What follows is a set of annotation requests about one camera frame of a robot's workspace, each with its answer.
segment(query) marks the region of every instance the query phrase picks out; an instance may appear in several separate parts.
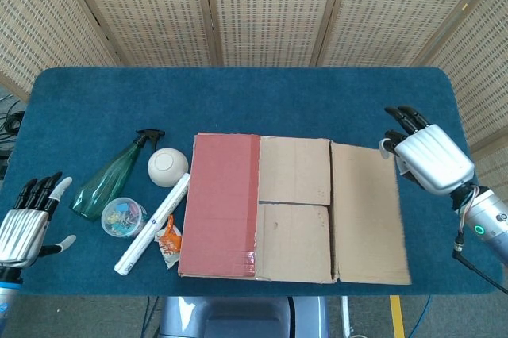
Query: spray bottle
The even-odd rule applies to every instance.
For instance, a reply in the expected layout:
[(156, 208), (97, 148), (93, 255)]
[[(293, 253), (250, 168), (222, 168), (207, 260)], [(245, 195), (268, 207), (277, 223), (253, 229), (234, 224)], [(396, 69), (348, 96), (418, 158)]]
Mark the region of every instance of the spray bottle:
[(132, 144), (78, 189), (71, 203), (72, 210), (90, 221), (99, 219), (104, 207), (123, 190), (146, 140), (150, 139), (155, 151), (157, 141), (165, 134), (159, 129), (137, 130), (137, 133), (140, 135)]

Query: silver robotic hand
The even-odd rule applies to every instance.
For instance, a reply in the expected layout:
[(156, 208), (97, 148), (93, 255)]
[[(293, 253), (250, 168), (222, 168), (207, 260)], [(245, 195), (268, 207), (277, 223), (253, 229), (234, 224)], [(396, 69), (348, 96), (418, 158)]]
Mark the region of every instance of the silver robotic hand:
[(0, 226), (0, 335), (23, 283), (21, 270), (38, 257), (64, 251), (75, 241), (70, 235), (58, 244), (42, 245), (60, 198), (72, 182), (67, 177), (56, 185), (61, 176), (59, 172), (40, 181), (30, 180)]
[(432, 194), (452, 197), (452, 207), (460, 218), (453, 257), (464, 263), (463, 227), (468, 225), (508, 265), (508, 207), (488, 187), (471, 181), (475, 174), (473, 162), (443, 129), (430, 124), (413, 108), (385, 110), (407, 134), (385, 132), (379, 142), (383, 157), (394, 154), (403, 177)]

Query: green indicator light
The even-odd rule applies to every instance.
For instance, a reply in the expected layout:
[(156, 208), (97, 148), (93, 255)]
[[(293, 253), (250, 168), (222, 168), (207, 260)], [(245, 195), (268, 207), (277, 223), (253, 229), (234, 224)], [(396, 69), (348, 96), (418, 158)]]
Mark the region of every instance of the green indicator light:
[(483, 235), (485, 233), (485, 229), (483, 229), (483, 227), (481, 225), (476, 225), (475, 226), (475, 231), (479, 235)]

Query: cardboard flap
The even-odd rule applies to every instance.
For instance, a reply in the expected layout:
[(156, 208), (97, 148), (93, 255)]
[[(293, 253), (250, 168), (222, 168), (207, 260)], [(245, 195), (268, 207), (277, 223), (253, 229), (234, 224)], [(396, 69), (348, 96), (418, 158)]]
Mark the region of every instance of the cardboard flap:
[(410, 284), (393, 157), (331, 149), (335, 273), (343, 282)]
[(316, 205), (259, 205), (256, 278), (332, 282), (328, 210)]
[(329, 141), (261, 137), (260, 202), (330, 204)]
[(179, 273), (253, 277), (259, 136), (195, 137)]

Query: blue carpet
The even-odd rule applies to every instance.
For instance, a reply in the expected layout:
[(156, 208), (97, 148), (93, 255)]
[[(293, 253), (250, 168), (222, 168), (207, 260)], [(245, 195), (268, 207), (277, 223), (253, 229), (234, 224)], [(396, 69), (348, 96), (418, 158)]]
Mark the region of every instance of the blue carpet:
[[(0, 197), (7, 211), (28, 179), (63, 171), (75, 183), (63, 197), (46, 244), (77, 236), (61, 255), (37, 261), (24, 273), (29, 294), (303, 295), (466, 294), (491, 290), (452, 260), (457, 219), (447, 197), (399, 182), (411, 286), (333, 285), (179, 278), (167, 271), (152, 244), (126, 277), (114, 264), (130, 240), (106, 235), (100, 222), (75, 215), (68, 205), (86, 182), (136, 136), (163, 129), (159, 148), (173, 147), (191, 160), (194, 135), (255, 133), (324, 137), (376, 148), (397, 123), (383, 107), (409, 104), (438, 123), (467, 149), (448, 78), (436, 68), (54, 68), (37, 79)], [(150, 145), (141, 152), (123, 195), (149, 213), (167, 190), (148, 178)], [(175, 211), (183, 224), (184, 207)], [(501, 280), (498, 260), (472, 233), (464, 254)]]

